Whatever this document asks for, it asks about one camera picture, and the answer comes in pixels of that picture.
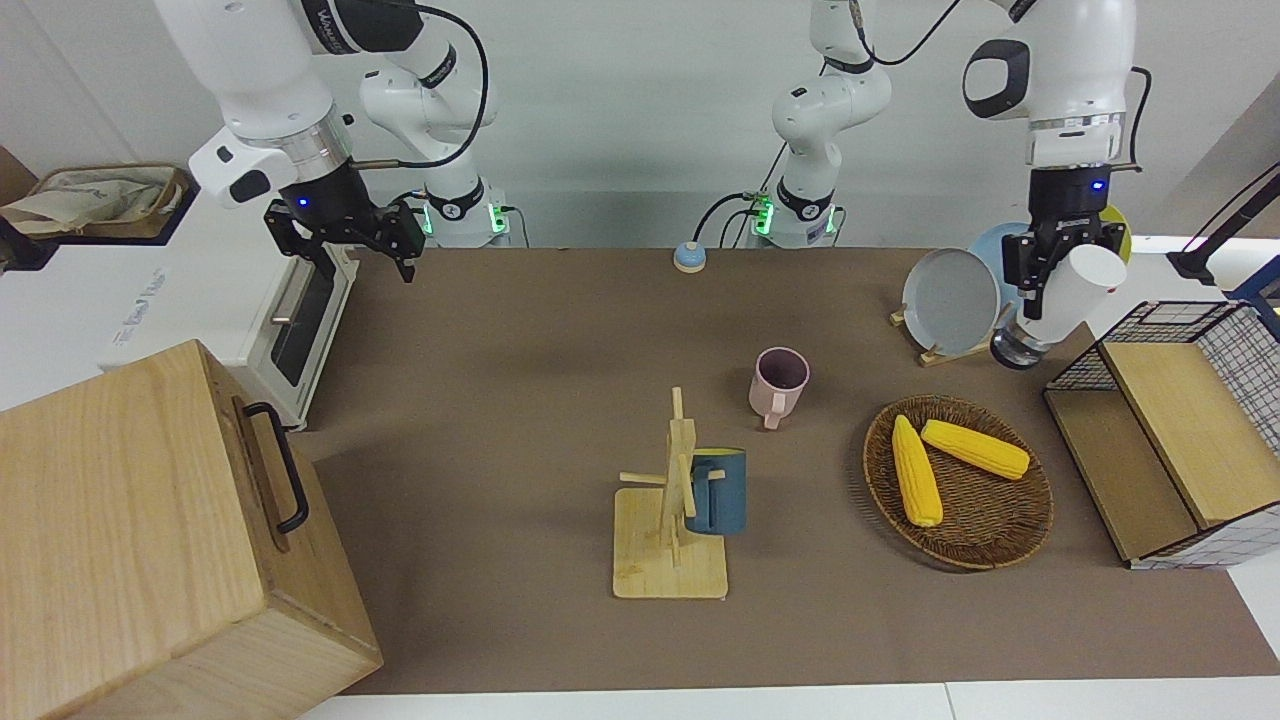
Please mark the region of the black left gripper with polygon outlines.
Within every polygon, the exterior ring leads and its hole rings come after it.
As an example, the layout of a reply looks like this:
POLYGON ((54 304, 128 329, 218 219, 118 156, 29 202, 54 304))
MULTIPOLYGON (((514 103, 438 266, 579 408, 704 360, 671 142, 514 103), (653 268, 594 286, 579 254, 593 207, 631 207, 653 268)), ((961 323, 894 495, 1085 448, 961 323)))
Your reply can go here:
POLYGON ((1023 296, 1027 319, 1044 316, 1050 274, 1071 250, 1094 245, 1128 252, 1128 224, 1106 222, 1111 165, 1030 172, 1027 231, 1004 237, 1004 281, 1023 296))

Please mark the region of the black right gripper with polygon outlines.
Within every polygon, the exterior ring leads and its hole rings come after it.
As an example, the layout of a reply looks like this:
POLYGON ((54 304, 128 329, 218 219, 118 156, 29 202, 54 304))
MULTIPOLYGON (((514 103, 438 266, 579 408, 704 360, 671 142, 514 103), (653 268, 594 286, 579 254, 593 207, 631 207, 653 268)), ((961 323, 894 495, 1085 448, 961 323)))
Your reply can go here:
POLYGON ((352 165, 279 191, 262 219, 276 247, 294 258, 294 288, 307 293, 316 282, 330 291, 335 264, 324 243, 358 245, 396 263, 411 283, 426 237, 417 214, 403 197, 376 205, 352 165))

